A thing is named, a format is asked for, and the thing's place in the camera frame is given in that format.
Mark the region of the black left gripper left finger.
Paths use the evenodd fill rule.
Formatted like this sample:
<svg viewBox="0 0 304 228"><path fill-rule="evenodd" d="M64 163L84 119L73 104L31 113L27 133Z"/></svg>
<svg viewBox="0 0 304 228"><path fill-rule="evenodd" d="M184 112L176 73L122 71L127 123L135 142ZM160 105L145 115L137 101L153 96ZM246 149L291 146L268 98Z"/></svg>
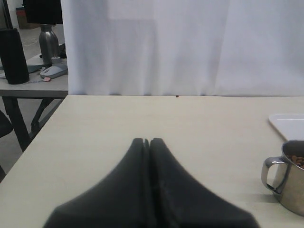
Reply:
<svg viewBox="0 0 304 228"><path fill-rule="evenodd" d="M46 228L149 227L147 140L133 139L128 151L99 183L56 207Z"/></svg>

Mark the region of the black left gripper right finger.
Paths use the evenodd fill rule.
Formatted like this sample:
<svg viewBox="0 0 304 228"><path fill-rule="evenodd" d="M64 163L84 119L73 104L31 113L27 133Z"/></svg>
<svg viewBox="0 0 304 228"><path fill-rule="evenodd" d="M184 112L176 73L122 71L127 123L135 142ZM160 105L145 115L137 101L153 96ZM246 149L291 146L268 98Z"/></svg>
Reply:
<svg viewBox="0 0 304 228"><path fill-rule="evenodd" d="M149 174L159 228L257 228L254 216L201 185L164 140L150 144Z"/></svg>

